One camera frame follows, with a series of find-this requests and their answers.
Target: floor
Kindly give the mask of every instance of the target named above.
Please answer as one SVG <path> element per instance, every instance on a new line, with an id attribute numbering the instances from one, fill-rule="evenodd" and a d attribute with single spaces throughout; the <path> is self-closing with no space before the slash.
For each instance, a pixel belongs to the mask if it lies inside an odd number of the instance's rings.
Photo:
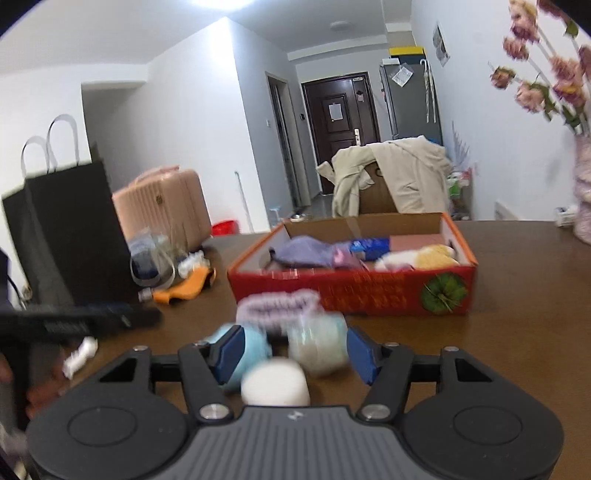
<path id="1" fill-rule="evenodd" d="M 314 197 L 312 205 L 306 207 L 302 213 L 313 217 L 314 220 L 332 218 L 332 195 Z"/>

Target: red bucket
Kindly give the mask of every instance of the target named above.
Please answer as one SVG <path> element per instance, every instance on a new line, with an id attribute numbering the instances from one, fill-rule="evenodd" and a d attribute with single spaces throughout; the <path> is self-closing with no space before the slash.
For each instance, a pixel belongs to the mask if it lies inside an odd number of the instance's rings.
<path id="1" fill-rule="evenodd" d="M 236 220 L 225 220 L 212 226 L 213 236 L 238 235 L 239 233 L 240 227 Z"/>

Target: black circular cover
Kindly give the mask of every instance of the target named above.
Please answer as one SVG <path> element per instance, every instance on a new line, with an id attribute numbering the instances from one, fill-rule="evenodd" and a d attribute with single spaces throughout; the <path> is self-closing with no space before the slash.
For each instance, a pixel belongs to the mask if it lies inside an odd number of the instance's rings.
<path id="1" fill-rule="evenodd" d="M 73 390 L 27 429 L 35 463 L 62 480 L 142 477 L 167 463 L 186 436 L 185 418 L 173 405 L 123 384 Z"/>
<path id="2" fill-rule="evenodd" d="M 443 391 L 404 417 L 402 432 L 427 469 L 454 480 L 530 480 L 558 461 L 556 416 L 518 389 Z"/>

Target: ceiling light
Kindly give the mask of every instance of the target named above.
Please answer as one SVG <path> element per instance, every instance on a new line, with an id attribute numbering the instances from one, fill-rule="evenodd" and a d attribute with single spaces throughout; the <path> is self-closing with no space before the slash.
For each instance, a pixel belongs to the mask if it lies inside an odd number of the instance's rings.
<path id="1" fill-rule="evenodd" d="M 191 2 L 198 7 L 232 11 L 247 7 L 254 0 L 191 0 Z"/>
<path id="2" fill-rule="evenodd" d="M 344 20 L 340 20 L 338 22 L 332 22 L 330 24 L 330 29 L 333 32 L 342 32 L 343 30 L 348 30 L 351 27 L 351 22 L 346 22 Z"/>

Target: light blue ball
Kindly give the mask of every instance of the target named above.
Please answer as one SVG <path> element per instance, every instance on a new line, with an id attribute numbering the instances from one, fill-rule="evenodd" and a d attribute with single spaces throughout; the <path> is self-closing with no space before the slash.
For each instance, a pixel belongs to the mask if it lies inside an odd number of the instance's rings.
<path id="1" fill-rule="evenodd" d="M 234 325 L 234 323 L 225 323 L 213 335 L 207 337 L 205 341 L 209 343 L 217 342 Z M 246 375 L 253 367 L 269 359 L 272 355 L 271 345 L 267 342 L 267 335 L 265 333 L 250 326 L 245 326 L 243 328 L 245 335 L 244 354 L 242 355 L 242 359 L 238 362 L 238 366 L 234 370 L 230 381 L 222 387 L 227 393 L 240 390 L 242 377 L 244 377 L 244 375 Z"/>

